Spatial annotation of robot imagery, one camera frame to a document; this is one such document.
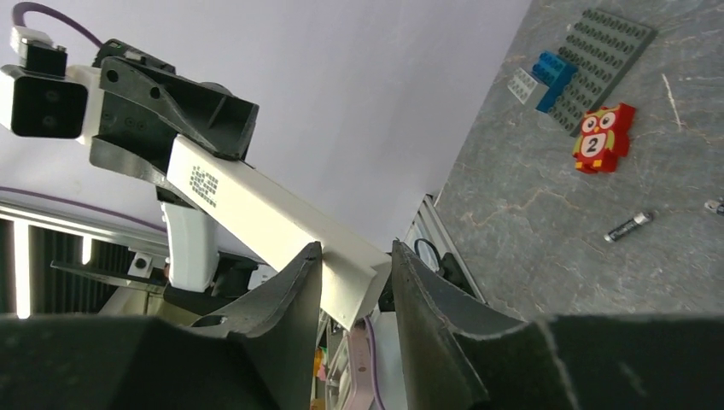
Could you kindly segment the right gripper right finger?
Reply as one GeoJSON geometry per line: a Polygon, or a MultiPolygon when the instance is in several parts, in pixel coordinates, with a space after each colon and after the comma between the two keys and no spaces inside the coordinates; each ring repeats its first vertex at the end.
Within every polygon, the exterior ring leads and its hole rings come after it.
{"type": "Polygon", "coordinates": [[[410,409],[489,409],[489,393],[456,334],[490,336],[520,320],[433,272],[405,243],[392,248],[391,282],[410,409]]]}

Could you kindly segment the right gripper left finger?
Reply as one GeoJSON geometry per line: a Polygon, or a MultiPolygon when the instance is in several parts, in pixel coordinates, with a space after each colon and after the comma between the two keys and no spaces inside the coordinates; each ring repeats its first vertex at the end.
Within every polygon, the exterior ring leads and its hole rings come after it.
{"type": "Polygon", "coordinates": [[[223,343],[203,372],[203,409],[307,409],[317,346],[322,246],[305,246],[275,277],[203,316],[193,332],[223,343]]]}

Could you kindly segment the white remote control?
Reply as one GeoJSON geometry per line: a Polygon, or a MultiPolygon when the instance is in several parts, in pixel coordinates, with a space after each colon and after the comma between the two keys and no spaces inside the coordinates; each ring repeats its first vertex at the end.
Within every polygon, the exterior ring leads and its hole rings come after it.
{"type": "Polygon", "coordinates": [[[277,271],[308,243],[320,243],[320,307],[343,327],[377,306],[390,256],[250,165],[177,135],[166,179],[277,271]]]}

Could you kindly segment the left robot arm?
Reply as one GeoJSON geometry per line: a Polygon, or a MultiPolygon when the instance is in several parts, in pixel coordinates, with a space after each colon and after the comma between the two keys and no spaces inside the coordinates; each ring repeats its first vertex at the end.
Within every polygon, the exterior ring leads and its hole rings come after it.
{"type": "Polygon", "coordinates": [[[170,284],[204,292],[219,264],[216,222],[167,179],[176,136],[223,160],[244,160],[259,107],[217,83],[110,39],[96,55],[103,100],[90,163],[155,185],[166,221],[170,284]]]}

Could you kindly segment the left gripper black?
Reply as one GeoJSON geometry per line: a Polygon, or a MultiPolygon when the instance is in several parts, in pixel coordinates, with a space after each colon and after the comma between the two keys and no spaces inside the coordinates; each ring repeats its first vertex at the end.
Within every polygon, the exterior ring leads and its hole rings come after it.
{"type": "Polygon", "coordinates": [[[102,44],[92,66],[102,68],[100,133],[111,144],[163,173],[177,132],[218,158],[245,159],[259,105],[177,76],[172,64],[118,39],[102,44]],[[123,59],[128,53],[138,63],[123,59]]]}

